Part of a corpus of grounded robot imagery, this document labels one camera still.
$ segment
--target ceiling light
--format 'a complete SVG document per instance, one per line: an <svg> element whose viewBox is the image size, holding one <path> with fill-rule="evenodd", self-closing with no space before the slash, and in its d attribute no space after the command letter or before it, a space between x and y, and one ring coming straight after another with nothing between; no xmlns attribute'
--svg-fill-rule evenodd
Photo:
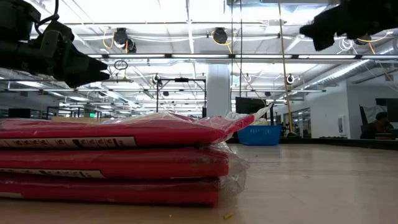
<svg viewBox="0 0 398 224"><path fill-rule="evenodd" d="M106 49L100 49L100 51L106 52L107 54L110 54Z"/></svg>
<svg viewBox="0 0 398 224"><path fill-rule="evenodd" d="M396 55L363 55L362 56L362 59L379 59L379 58L381 58L381 59L397 59L397 56Z"/></svg>
<svg viewBox="0 0 398 224"><path fill-rule="evenodd" d="M236 55L236 58L283 58L283 55ZM291 55L285 55L285 58L292 58Z"/></svg>
<svg viewBox="0 0 398 224"><path fill-rule="evenodd" d="M172 58L228 58L229 55L224 54L173 54Z"/></svg>
<svg viewBox="0 0 398 224"><path fill-rule="evenodd" d="M87 55L91 58L102 58L102 55Z"/></svg>
<svg viewBox="0 0 398 224"><path fill-rule="evenodd" d="M164 54L122 54L108 55L109 58L164 58Z"/></svg>
<svg viewBox="0 0 398 224"><path fill-rule="evenodd" d="M39 89L8 89L8 91L40 91Z"/></svg>
<svg viewBox="0 0 398 224"><path fill-rule="evenodd" d="M17 83L22 84L22 85L31 86L31 87L37 87L37 88L43 86L42 84L39 84L37 82L25 82L25 81L23 81L23 82L17 82Z"/></svg>
<svg viewBox="0 0 398 224"><path fill-rule="evenodd" d="M356 55L299 55L301 59L347 59L355 58Z"/></svg>
<svg viewBox="0 0 398 224"><path fill-rule="evenodd" d="M296 93L321 93L326 90L295 90Z"/></svg>
<svg viewBox="0 0 398 224"><path fill-rule="evenodd" d="M83 98L83 97L79 97L79 96L68 96L68 97L73 100L77 100L77 101L88 101L89 100L87 98Z"/></svg>
<svg viewBox="0 0 398 224"><path fill-rule="evenodd" d="M73 89L44 89L43 91L75 91Z"/></svg>
<svg viewBox="0 0 398 224"><path fill-rule="evenodd" d="M105 93L105 95L108 95L108 96L110 96L110 97L112 97L114 99L119 99L120 98L119 95L117 93L114 93L113 91L105 91L104 93Z"/></svg>
<svg viewBox="0 0 398 224"><path fill-rule="evenodd" d="M59 97L64 97L64 95L59 94L59 93L54 93L54 92L49 92L50 94L53 94L54 96L59 96Z"/></svg>

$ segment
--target yellow cable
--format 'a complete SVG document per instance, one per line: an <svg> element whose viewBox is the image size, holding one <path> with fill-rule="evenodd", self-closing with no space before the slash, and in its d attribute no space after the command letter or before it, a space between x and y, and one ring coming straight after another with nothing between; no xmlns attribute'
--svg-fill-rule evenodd
<svg viewBox="0 0 398 224"><path fill-rule="evenodd" d="M102 38L102 42L104 43L104 46L105 46L107 49L111 49L111 48L113 47L114 32L112 33L112 43L111 43L111 46L109 47L108 45L105 44L105 35L106 35L106 31L107 31L107 29L106 29L105 32L104 32L104 37Z"/></svg>
<svg viewBox="0 0 398 224"><path fill-rule="evenodd" d="M279 28L280 28L280 41L282 44L282 61L284 64L284 79L285 79L285 94L286 94L286 103L287 103L287 111L289 112L289 129L290 132L293 132L293 124L292 124L292 111L290 110L290 102L289 102L289 95L287 91L287 80L286 80L286 63L285 63L285 45L284 45L284 33L282 28L282 13L280 9L281 0L279 0L278 7L279 7Z"/></svg>
<svg viewBox="0 0 398 224"><path fill-rule="evenodd" d="M229 46L229 44L227 45L229 52L232 54L232 50L231 47Z"/></svg>
<svg viewBox="0 0 398 224"><path fill-rule="evenodd" d="M376 54L371 43L369 43L369 47L371 48L373 54Z"/></svg>
<svg viewBox="0 0 398 224"><path fill-rule="evenodd" d="M377 42L377 41L380 41L380 40L386 38L387 36L388 36L388 33L386 33L384 37L381 37L380 39L377 39L377 40L362 40L362 39L359 39L359 38L357 38L357 40L360 40L360 41L365 42L365 43L374 43L374 42Z"/></svg>
<svg viewBox="0 0 398 224"><path fill-rule="evenodd" d="M372 46L371 43L369 43L369 47L371 48L373 54L375 55L376 53L375 53L375 51L374 51L373 46ZM396 83L394 83L393 79L388 75L387 70L384 68L384 66L382 65L381 62L379 62L379 65L380 65L380 67L383 69L383 72L384 72L384 74L386 75L386 77L387 77L388 79L390 79L390 81L392 82L392 84L398 89L398 85L397 85Z"/></svg>

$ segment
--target ceiling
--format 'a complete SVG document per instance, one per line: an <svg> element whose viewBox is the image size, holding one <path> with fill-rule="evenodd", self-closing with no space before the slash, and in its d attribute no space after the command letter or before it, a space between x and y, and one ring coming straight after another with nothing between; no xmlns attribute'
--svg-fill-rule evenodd
<svg viewBox="0 0 398 224"><path fill-rule="evenodd" d="M51 15L55 7L54 0L25 0L33 4L42 13L42 18ZM354 45L352 41L336 38L335 44L321 52L316 52L311 39L299 35L300 26L310 22L320 12L333 7L336 1L300 0L284 1L281 5L283 25L283 40L285 54L368 54L367 45ZM224 27L228 34L228 42L234 54L281 54L282 45L279 26L279 8L277 1L261 0L60 0L59 21L66 24L75 35L74 45L85 54L123 54L124 51L112 43L112 33L118 27L127 28L129 38L136 47L137 54L229 54L226 45L218 45L211 38L215 27ZM374 38L381 38L386 32L381 32ZM31 38L37 34L32 31ZM374 43L374 47L389 41L389 37ZM105 113L112 115L129 115L129 111L138 113L152 113L155 92L144 91L112 91L105 95L98 89L153 89L152 78L158 74L160 78L197 78L206 79L209 60L174 60L174 59L128 59L126 70L117 71L113 64L116 59L103 60L109 65L113 79L125 79L128 82L103 82L82 86L80 89L97 89L85 92L52 92L56 97L74 96L79 100L68 98L71 103L125 103L125 105L111 105L105 107ZM232 88L239 88L239 67L236 63L227 63L233 71ZM306 83L322 73L340 65L348 63L343 60L326 60L294 62L286 64L286 72L292 74L296 83ZM242 88L265 88L272 90L284 89L283 64L277 62L255 63L245 61L242 66ZM3 78L18 77L38 79L26 73L0 73ZM60 82L41 83L41 87L27 86L13 83L13 88L62 88L67 86ZM170 82L164 87L185 89L181 92L170 92L169 96L161 96L164 105L162 110L181 111L185 114L200 114L204 93L200 84ZM251 97L258 97L256 92L245 93ZM279 99L281 93L273 93L269 99Z"/></svg>

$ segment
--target desk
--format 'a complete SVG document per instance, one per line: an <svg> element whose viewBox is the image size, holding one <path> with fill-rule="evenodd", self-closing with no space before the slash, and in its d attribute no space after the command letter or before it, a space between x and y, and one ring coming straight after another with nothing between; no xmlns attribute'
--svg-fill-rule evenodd
<svg viewBox="0 0 398 224"><path fill-rule="evenodd" d="M317 144L231 148L251 164L247 186L217 208L0 199L1 223L396 224L398 220L397 151ZM231 218L223 219L231 213Z"/></svg>

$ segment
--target blue bin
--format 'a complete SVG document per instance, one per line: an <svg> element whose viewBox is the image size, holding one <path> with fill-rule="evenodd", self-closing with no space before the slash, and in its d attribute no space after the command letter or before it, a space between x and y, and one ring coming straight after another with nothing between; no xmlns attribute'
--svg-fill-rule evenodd
<svg viewBox="0 0 398 224"><path fill-rule="evenodd" d="M238 131L239 142L248 146L276 146L279 144L281 129L281 126L248 126Z"/></svg>

